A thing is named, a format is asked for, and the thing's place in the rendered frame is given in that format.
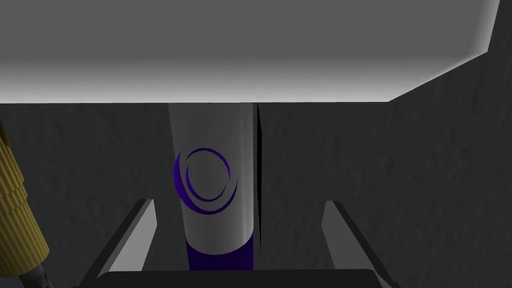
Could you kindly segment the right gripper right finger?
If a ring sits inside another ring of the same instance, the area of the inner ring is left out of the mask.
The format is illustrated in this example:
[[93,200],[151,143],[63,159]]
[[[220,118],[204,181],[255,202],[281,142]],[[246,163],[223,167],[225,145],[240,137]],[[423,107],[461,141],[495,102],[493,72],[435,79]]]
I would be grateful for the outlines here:
[[340,201],[325,203],[321,222],[334,273],[342,286],[393,286],[377,253]]

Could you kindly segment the grey cylinder with purple rings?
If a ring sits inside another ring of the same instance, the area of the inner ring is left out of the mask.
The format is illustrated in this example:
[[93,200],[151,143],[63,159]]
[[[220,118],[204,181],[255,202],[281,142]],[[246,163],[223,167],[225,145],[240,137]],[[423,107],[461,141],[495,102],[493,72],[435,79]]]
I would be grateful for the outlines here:
[[175,162],[191,270],[254,268],[252,103],[170,103]]

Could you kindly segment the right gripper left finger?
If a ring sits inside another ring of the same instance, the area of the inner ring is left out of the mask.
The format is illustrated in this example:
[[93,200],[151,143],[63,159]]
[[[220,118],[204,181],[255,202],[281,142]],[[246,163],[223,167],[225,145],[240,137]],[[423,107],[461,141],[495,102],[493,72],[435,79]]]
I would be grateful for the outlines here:
[[155,231],[154,200],[138,200],[90,266],[84,279],[96,280],[108,272],[141,271]]

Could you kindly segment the yellow ribbed lampshade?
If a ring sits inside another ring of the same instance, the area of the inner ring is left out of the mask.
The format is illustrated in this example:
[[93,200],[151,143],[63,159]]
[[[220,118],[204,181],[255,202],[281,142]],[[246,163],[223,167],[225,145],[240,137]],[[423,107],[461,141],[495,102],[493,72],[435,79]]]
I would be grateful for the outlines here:
[[0,122],[0,278],[23,288],[53,288],[42,263],[49,246],[27,202],[24,177]]

